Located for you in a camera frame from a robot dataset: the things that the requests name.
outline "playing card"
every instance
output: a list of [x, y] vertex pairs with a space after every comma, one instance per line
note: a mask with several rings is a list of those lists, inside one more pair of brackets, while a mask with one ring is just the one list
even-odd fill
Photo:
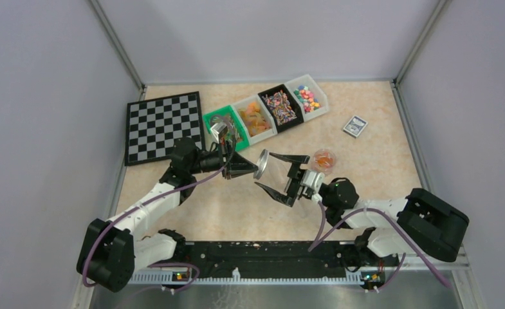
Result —
[[343, 131], [356, 138], [358, 135], [360, 135], [360, 133], [362, 133], [362, 131], [364, 131], [367, 125], [368, 121], [355, 115], [343, 127]]

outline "table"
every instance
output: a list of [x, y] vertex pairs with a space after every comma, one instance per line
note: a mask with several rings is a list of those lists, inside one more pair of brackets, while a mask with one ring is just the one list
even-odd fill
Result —
[[[277, 84], [200, 84], [149, 86], [146, 99], [199, 91], [203, 114], [237, 102]], [[347, 177], [362, 199], [406, 196], [420, 187], [418, 174], [389, 82], [319, 82], [330, 111], [240, 152], [256, 162], [265, 148], [274, 153], [310, 155], [320, 148], [334, 152], [338, 162], [325, 182]], [[353, 116], [369, 122], [359, 138], [341, 128]], [[144, 196], [159, 180], [169, 161], [128, 167], [117, 213]], [[281, 176], [266, 172], [260, 182], [279, 183]], [[166, 213], [148, 234], [174, 229], [187, 240], [284, 241], [312, 240], [320, 225], [318, 205], [302, 200], [294, 207], [273, 201], [253, 183], [252, 175], [234, 180], [221, 176], [196, 187], [182, 205]], [[354, 239], [360, 230], [338, 230], [328, 239]]]

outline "chessboard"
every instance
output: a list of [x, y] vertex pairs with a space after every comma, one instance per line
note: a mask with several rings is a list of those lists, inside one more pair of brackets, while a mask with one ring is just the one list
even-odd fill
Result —
[[205, 148], [199, 92], [127, 105], [125, 165], [167, 159], [175, 140], [182, 137]]

